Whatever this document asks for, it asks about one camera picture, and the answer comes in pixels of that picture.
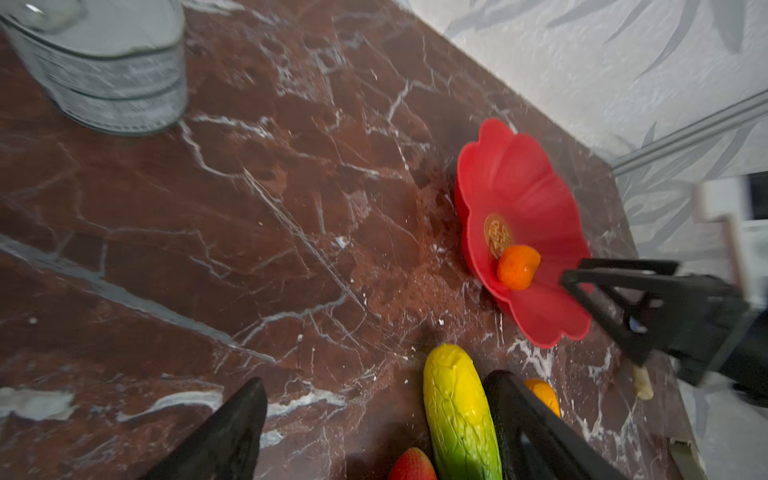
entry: marble countertop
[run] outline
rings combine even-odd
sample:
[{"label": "marble countertop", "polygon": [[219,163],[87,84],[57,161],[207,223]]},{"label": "marble countertop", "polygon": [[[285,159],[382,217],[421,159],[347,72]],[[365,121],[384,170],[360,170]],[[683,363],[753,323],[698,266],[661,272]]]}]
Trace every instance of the marble countertop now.
[{"label": "marble countertop", "polygon": [[540,350],[467,271],[458,151],[535,137],[596,256],[633,257],[607,165],[391,2],[188,2],[190,109],[150,137],[59,114],[0,38],[2,478],[134,478],[252,376],[257,478],[384,478],[429,451],[421,374],[458,343],[550,382],[631,478],[676,478],[690,426],[666,359],[639,402],[596,327]]}]

